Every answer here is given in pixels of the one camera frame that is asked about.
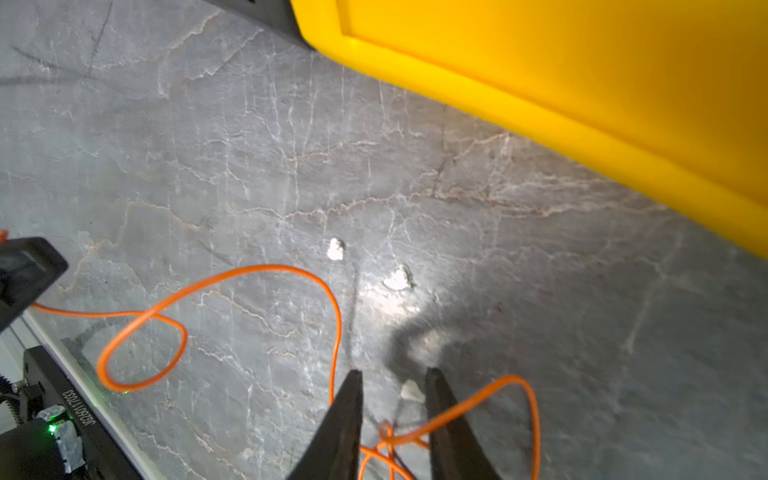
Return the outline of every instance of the yellow bin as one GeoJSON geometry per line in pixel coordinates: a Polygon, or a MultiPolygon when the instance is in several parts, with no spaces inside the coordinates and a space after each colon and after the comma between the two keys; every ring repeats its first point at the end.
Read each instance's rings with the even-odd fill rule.
{"type": "Polygon", "coordinates": [[[768,0],[291,0],[340,63],[768,257],[768,0]]]}

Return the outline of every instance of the white rock fragment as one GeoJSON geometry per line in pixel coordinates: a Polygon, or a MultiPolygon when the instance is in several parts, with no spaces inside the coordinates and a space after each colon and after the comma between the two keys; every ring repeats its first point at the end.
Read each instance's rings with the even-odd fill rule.
{"type": "Polygon", "coordinates": [[[390,290],[395,291],[413,288],[411,270],[408,270],[406,265],[398,266],[397,270],[384,279],[384,285],[390,290]]]}
{"type": "Polygon", "coordinates": [[[332,238],[328,245],[328,252],[326,252],[326,255],[331,260],[344,260],[344,248],[344,242],[338,238],[332,238]]]}
{"type": "Polygon", "coordinates": [[[427,400],[427,397],[421,390],[419,390],[419,386],[416,385],[416,382],[413,380],[406,380],[406,382],[402,384],[400,397],[404,400],[412,400],[419,403],[424,403],[424,401],[427,400]]]}

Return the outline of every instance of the gray marble floor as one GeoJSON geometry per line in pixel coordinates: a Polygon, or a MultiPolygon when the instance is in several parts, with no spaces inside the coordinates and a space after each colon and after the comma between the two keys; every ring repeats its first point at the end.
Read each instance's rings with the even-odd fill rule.
{"type": "MultiPolygon", "coordinates": [[[[525,138],[198,0],[30,0],[0,4],[0,150],[0,224],[71,263],[49,304],[142,309],[255,263],[325,279],[365,443],[374,422],[423,419],[402,384],[441,366],[459,397],[529,379],[543,479],[765,478],[768,266],[525,138]],[[401,264],[413,287],[391,290],[401,264]]],[[[190,330],[181,364],[105,391],[111,407],[168,478],[283,478],[326,408],[322,292],[264,274],[169,314],[190,330]]],[[[46,322],[95,376],[127,319],[46,322]]],[[[152,323],[114,374],[156,372],[176,345],[152,323]]],[[[527,478],[525,397],[468,417],[498,471],[527,478]]],[[[402,456],[429,477],[423,452],[402,456]]]]}

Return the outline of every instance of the orange cable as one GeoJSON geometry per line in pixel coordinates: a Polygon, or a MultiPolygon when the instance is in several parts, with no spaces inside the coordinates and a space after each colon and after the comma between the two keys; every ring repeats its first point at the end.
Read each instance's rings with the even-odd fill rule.
{"type": "MultiPolygon", "coordinates": [[[[8,231],[0,230],[0,243],[5,242],[7,238],[8,238],[8,231]]],[[[248,273],[258,273],[258,272],[288,272],[288,273],[294,273],[296,275],[303,276],[320,285],[320,287],[323,288],[323,291],[326,293],[328,298],[331,300],[331,304],[333,304],[334,313],[336,314],[336,339],[333,344],[333,354],[331,356],[331,372],[330,372],[330,378],[329,378],[328,399],[329,399],[329,404],[333,404],[333,390],[334,390],[334,382],[336,378],[336,359],[339,356],[339,345],[341,344],[341,332],[342,332],[341,310],[339,309],[339,304],[338,302],[336,302],[336,298],[333,295],[333,292],[325,282],[323,282],[318,276],[310,272],[307,272],[306,270],[301,270],[300,268],[296,268],[294,266],[287,266],[287,265],[244,266],[241,268],[229,270],[227,272],[219,273],[218,275],[214,275],[206,279],[200,280],[197,283],[193,283],[192,285],[189,285],[179,290],[178,292],[170,295],[164,300],[161,300],[160,302],[156,303],[154,306],[152,306],[148,310],[145,310],[144,312],[128,310],[124,312],[86,313],[86,312],[72,312],[69,310],[54,309],[48,306],[41,305],[39,303],[33,303],[32,305],[34,308],[42,312],[50,313],[53,315],[60,315],[60,316],[74,316],[74,317],[81,317],[81,318],[115,318],[119,316],[135,315],[136,318],[133,319],[128,325],[126,325],[105,346],[104,350],[101,352],[101,355],[99,356],[98,361],[96,363],[96,372],[98,374],[99,379],[101,380],[101,382],[104,384],[105,387],[107,387],[108,389],[114,392],[127,392],[132,390],[144,389],[156,383],[158,380],[166,376],[176,366],[176,364],[179,362],[179,359],[184,354],[184,349],[187,346],[187,329],[184,327],[184,325],[180,324],[176,320],[173,320],[171,318],[161,315],[160,311],[165,310],[173,303],[176,303],[177,301],[183,299],[185,296],[189,296],[192,293],[195,293],[198,290],[202,290],[203,288],[207,288],[215,283],[228,280],[235,276],[246,275],[248,273]],[[141,382],[137,382],[137,383],[116,382],[109,374],[109,370],[108,370],[109,359],[111,358],[116,348],[118,348],[137,329],[141,328],[141,326],[143,326],[150,318],[156,318],[179,330],[181,334],[181,341],[180,341],[179,348],[176,351],[176,354],[164,369],[162,369],[158,374],[148,379],[142,380],[141,382]]],[[[412,442],[424,449],[429,449],[429,445],[426,442],[422,441],[420,437],[422,437],[423,435],[427,435],[431,432],[434,432],[436,429],[439,429],[444,425],[447,425],[448,423],[457,419],[461,415],[464,415],[469,410],[475,408],[480,402],[483,402],[484,400],[486,400],[489,396],[493,395],[500,388],[507,385],[511,385],[511,384],[517,384],[523,387],[523,389],[525,390],[525,393],[528,396],[528,403],[530,404],[530,407],[531,407],[531,418],[533,421],[533,469],[531,470],[531,480],[537,480],[539,469],[541,467],[541,423],[539,421],[536,395],[534,394],[533,388],[530,386],[530,384],[528,384],[528,382],[525,381],[525,379],[523,379],[520,376],[514,376],[514,375],[501,377],[500,379],[492,382],[490,385],[486,386],[484,389],[480,390],[470,398],[466,399],[465,401],[457,405],[454,405],[448,410],[445,410],[443,413],[436,416],[434,419],[430,420],[429,422],[424,424],[422,427],[414,430],[411,433],[395,436],[393,435],[392,424],[386,421],[382,422],[382,424],[379,426],[379,436],[381,437],[382,441],[376,446],[376,448],[369,449],[363,446],[360,447],[360,451],[365,453],[366,456],[363,458],[360,464],[360,471],[359,471],[359,477],[358,477],[359,480],[362,480],[363,476],[365,475],[366,466],[368,465],[368,462],[371,458],[377,458],[378,460],[381,460],[382,462],[386,463],[389,466],[390,480],[394,480],[395,472],[400,474],[405,480],[413,480],[413,477],[403,467],[401,467],[400,465],[397,464],[397,462],[395,462],[395,459],[394,459],[395,445],[403,445],[403,444],[412,442]],[[378,452],[378,450],[380,450],[384,446],[386,446],[388,449],[389,457],[385,457],[384,455],[381,455],[378,452]]]]}

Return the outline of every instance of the gear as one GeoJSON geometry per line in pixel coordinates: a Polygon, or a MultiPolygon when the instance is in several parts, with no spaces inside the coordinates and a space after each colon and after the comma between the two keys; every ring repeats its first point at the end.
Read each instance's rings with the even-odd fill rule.
{"type": "Polygon", "coordinates": [[[16,421],[16,425],[21,425],[22,416],[19,412],[19,402],[18,399],[14,399],[10,396],[12,394],[13,385],[8,381],[8,379],[0,375],[0,404],[3,402],[8,404],[8,409],[11,410],[11,415],[13,415],[13,419],[16,421]]]}

